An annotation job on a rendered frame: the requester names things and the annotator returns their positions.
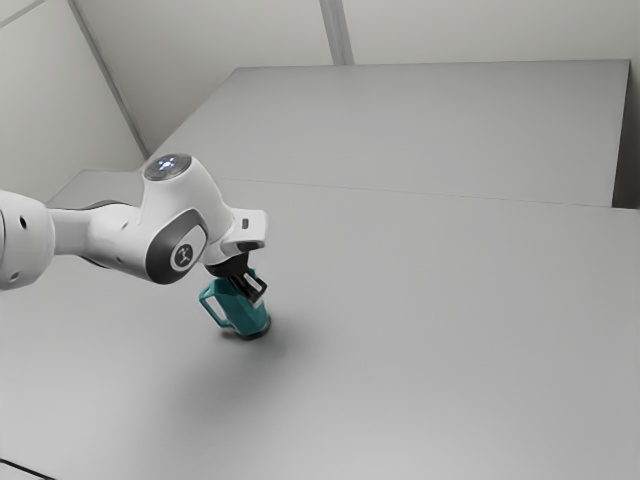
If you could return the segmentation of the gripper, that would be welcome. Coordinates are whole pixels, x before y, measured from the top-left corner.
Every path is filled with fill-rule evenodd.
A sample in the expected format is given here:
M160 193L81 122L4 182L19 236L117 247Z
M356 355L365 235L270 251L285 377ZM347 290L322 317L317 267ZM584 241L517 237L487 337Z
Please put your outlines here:
M249 253L233 256L216 265L205 264L204 268L214 277L240 277L239 291L252 306L258 306L268 285L254 271L250 271Z

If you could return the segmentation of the teal faceted mug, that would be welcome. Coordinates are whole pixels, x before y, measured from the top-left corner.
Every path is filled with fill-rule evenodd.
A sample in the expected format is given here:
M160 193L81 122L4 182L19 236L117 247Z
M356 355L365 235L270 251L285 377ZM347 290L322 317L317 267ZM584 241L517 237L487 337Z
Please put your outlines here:
M226 278L216 278L199 294L199 302L215 323L244 339L264 335L271 326L264 300L252 304Z

